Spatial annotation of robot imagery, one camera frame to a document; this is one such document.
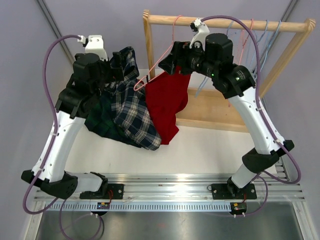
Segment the blue hanger with plaid skirt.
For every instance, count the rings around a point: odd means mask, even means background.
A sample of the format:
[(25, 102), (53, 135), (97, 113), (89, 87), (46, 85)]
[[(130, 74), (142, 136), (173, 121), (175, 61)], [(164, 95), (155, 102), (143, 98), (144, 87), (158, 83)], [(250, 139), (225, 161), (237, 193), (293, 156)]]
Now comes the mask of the blue hanger with plaid skirt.
[[(227, 36), (228, 36), (228, 34), (229, 34), (229, 30), (230, 30), (230, 27), (232, 26), (233, 22), (234, 22), (233, 20), (230, 22), (230, 24), (229, 24), (229, 26), (228, 26), (228, 28), (227, 28), (227, 30), (226, 30), (226, 35), (227, 35)], [(202, 81), (201, 84), (199, 85), (196, 93), (195, 93), (195, 97), (196, 97), (196, 98), (198, 97), (198, 95), (200, 94), (200, 92), (202, 91), (203, 87), (206, 85), (206, 83), (207, 83), (208, 80), (209, 80), (209, 78), (208, 78), (207, 76), (205, 76), (204, 79), (203, 79), (203, 81)]]

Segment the red skirt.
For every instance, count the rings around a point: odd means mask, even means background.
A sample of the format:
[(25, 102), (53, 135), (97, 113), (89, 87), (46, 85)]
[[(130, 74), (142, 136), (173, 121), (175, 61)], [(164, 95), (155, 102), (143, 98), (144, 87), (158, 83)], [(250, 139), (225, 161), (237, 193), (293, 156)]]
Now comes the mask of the red skirt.
[(145, 86), (146, 105), (162, 145), (168, 145), (179, 131), (176, 114), (187, 106), (190, 79), (190, 74), (162, 72)]

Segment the navy white plaid skirt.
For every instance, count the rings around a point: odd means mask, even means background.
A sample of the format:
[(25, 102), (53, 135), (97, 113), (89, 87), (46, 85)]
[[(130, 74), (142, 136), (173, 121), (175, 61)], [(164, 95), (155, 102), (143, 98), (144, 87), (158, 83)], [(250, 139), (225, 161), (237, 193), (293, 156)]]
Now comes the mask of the navy white plaid skirt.
[(140, 75), (135, 51), (127, 46), (119, 54), (124, 79), (105, 85), (105, 91), (111, 98), (111, 112), (115, 115), (113, 121), (135, 144), (155, 151), (160, 147), (162, 138), (151, 120), (145, 90), (134, 90)]

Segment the dark green plaid skirt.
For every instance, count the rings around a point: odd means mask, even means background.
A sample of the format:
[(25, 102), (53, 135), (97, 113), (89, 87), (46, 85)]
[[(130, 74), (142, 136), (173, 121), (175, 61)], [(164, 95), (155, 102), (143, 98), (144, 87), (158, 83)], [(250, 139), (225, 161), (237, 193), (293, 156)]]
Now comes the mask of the dark green plaid skirt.
[(111, 103), (109, 94), (103, 93), (85, 120), (86, 128), (100, 137), (142, 148), (140, 144), (127, 137), (124, 130), (114, 122), (115, 115), (112, 112)]

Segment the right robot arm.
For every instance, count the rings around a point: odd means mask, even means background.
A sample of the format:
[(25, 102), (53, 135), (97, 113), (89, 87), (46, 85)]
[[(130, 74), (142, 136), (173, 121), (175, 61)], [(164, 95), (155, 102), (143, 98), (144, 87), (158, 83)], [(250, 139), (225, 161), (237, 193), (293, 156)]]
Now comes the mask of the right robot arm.
[(224, 199), (241, 199), (249, 195), (251, 180), (273, 166), (294, 148), (292, 140), (285, 140), (270, 121), (256, 96), (257, 85), (250, 71), (234, 63), (233, 42), (224, 33), (211, 33), (204, 43), (175, 41), (170, 53), (159, 67), (172, 75), (196, 72), (211, 78), (216, 90), (235, 107), (254, 143), (242, 157), (242, 165), (222, 187), (213, 188), (213, 194), (222, 190)]

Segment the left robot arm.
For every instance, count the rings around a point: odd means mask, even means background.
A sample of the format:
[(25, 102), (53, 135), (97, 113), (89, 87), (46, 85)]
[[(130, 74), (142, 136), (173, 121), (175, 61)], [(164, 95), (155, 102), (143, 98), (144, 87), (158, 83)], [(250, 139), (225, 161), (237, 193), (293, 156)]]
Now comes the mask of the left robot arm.
[(95, 53), (75, 55), (73, 73), (53, 109), (56, 119), (52, 132), (39, 161), (22, 172), (23, 181), (63, 200), (74, 193), (80, 193), (82, 199), (102, 199), (108, 195), (107, 177), (92, 171), (67, 172), (65, 166), (75, 138), (99, 102), (105, 85), (124, 79), (121, 60), (119, 52), (113, 52), (111, 60), (102, 60)]

